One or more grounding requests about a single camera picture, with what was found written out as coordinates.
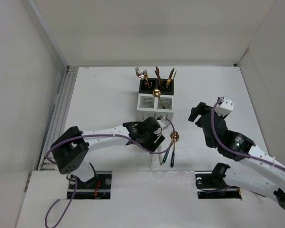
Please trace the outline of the beige plastic spoon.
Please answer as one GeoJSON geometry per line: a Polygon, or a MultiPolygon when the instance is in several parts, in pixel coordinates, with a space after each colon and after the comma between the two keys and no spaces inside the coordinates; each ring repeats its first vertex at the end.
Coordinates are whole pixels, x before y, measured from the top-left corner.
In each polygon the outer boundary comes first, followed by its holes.
{"type": "Polygon", "coordinates": [[[162,152],[161,146],[158,147],[157,151],[158,151],[158,153],[159,153],[159,154],[158,154],[159,164],[160,164],[160,165],[163,165],[163,159],[162,159],[162,154],[161,154],[161,152],[162,152]]]}

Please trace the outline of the gold spoon green handle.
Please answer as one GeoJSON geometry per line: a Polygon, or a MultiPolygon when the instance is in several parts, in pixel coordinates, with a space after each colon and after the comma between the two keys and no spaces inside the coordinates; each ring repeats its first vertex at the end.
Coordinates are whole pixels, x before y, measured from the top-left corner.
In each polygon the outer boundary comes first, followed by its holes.
{"type": "Polygon", "coordinates": [[[165,155],[164,155],[164,157],[163,157],[163,163],[166,162],[166,160],[167,160],[167,158],[168,158],[169,151],[170,151],[170,150],[168,150],[168,151],[165,153],[165,155]]]}
{"type": "Polygon", "coordinates": [[[159,99],[162,108],[165,109],[165,106],[164,106],[164,104],[163,104],[163,102],[162,102],[162,100],[161,100],[161,98],[160,98],[160,96],[161,96],[161,91],[160,91],[158,88],[155,88],[155,89],[152,91],[152,94],[153,94],[154,97],[156,97],[156,98],[159,99]]]}
{"type": "Polygon", "coordinates": [[[173,168],[174,167],[174,163],[175,163],[176,143],[179,140],[179,133],[177,131],[175,131],[174,133],[171,133],[170,136],[171,136],[171,139],[173,141],[173,150],[172,150],[172,155],[171,155],[170,167],[173,168]]]}

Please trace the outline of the gold knife green handle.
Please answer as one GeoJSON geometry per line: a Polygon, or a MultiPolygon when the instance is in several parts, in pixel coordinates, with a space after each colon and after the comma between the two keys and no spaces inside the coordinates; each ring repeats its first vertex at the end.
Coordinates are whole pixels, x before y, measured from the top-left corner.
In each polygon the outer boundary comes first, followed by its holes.
{"type": "Polygon", "coordinates": [[[159,68],[157,66],[155,66],[155,74],[156,74],[157,79],[158,79],[158,86],[161,87],[162,79],[160,77],[160,71],[159,71],[159,68]]]}
{"type": "Polygon", "coordinates": [[[174,71],[175,71],[174,68],[170,71],[169,77],[168,77],[167,82],[166,82],[166,88],[169,87],[169,84],[170,84],[170,82],[172,80],[172,76],[173,76],[174,71]]]}
{"type": "Polygon", "coordinates": [[[177,73],[177,70],[174,72],[174,74],[172,76],[172,79],[171,79],[171,82],[170,82],[170,86],[172,86],[172,84],[174,83],[174,79],[175,79],[176,73],[177,73]]]}

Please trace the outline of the rose gold fork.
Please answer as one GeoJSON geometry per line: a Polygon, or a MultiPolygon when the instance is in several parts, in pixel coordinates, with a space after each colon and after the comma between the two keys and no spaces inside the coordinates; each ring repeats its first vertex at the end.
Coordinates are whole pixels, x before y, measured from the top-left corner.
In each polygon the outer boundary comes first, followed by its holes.
{"type": "Polygon", "coordinates": [[[144,83],[146,83],[146,80],[144,78],[144,75],[143,75],[143,70],[138,70],[138,78],[143,81],[144,83]]]}

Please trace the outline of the rose gold knife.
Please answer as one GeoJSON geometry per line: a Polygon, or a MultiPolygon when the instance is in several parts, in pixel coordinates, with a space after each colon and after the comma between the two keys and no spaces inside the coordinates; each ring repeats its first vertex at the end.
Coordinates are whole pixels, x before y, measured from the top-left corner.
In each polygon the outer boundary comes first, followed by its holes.
{"type": "Polygon", "coordinates": [[[160,87],[160,89],[162,89],[163,81],[162,81],[162,79],[160,77],[160,71],[159,71],[158,67],[156,67],[156,75],[157,75],[157,78],[158,78],[159,87],[160,87]]]}

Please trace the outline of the silver fork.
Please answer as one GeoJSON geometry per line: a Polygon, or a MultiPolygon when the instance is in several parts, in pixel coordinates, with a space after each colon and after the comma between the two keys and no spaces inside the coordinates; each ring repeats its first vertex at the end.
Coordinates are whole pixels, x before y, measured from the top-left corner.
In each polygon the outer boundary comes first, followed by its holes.
{"type": "Polygon", "coordinates": [[[137,77],[138,77],[140,80],[143,80],[143,79],[144,79],[143,71],[140,70],[139,67],[135,67],[135,72],[136,72],[137,77]]]}

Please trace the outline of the gold fork green handle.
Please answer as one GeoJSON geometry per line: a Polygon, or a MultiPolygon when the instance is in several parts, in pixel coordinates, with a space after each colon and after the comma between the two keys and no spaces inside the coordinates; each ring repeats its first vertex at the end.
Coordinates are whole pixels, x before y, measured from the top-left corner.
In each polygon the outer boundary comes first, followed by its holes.
{"type": "Polygon", "coordinates": [[[149,85],[149,82],[148,82],[147,70],[146,69],[143,69],[143,75],[144,75],[144,78],[145,78],[145,80],[147,82],[148,88],[150,88],[150,85],[149,85]]]}

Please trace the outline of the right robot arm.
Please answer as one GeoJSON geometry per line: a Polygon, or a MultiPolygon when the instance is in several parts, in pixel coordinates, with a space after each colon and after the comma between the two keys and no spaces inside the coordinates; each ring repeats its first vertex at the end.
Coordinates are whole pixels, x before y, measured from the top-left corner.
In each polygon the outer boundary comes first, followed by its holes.
{"type": "Polygon", "coordinates": [[[206,146],[222,156],[259,173],[253,176],[235,171],[230,165],[217,163],[205,179],[196,178],[203,191],[221,191],[235,186],[276,202],[285,210],[285,166],[265,153],[247,136],[227,128],[225,118],[233,111],[232,100],[219,98],[213,107],[200,102],[191,109],[188,120],[203,130],[206,146]]]}

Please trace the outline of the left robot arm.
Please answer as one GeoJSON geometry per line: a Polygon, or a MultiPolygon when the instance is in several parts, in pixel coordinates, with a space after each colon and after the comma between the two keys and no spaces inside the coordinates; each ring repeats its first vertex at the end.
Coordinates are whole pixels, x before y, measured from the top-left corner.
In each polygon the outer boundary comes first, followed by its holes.
{"type": "Polygon", "coordinates": [[[148,153],[154,153],[164,141],[162,130],[168,126],[163,117],[148,117],[140,122],[127,122],[100,131],[81,131],[77,126],[67,129],[50,147],[54,163],[62,175],[71,174],[85,188],[95,186],[95,169],[85,157],[89,152],[112,146],[134,144],[148,153]]]}

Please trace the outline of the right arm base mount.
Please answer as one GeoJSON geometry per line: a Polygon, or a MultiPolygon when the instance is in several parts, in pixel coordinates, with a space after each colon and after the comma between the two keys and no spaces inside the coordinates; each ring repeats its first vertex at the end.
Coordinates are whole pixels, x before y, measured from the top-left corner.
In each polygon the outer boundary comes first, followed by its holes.
{"type": "Polygon", "coordinates": [[[230,166],[218,163],[212,171],[196,171],[197,197],[201,200],[210,199],[241,199],[240,188],[225,183],[225,172],[230,166]]]}

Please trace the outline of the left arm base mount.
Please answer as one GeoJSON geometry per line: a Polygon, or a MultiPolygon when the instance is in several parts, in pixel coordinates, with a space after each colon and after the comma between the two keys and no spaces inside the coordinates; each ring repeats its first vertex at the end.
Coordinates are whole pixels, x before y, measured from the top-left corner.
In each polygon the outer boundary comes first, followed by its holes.
{"type": "Polygon", "coordinates": [[[111,172],[100,172],[97,173],[91,163],[89,167],[94,171],[94,177],[87,181],[82,182],[77,178],[77,190],[75,192],[75,200],[108,200],[111,196],[111,182],[112,173],[111,172]]]}

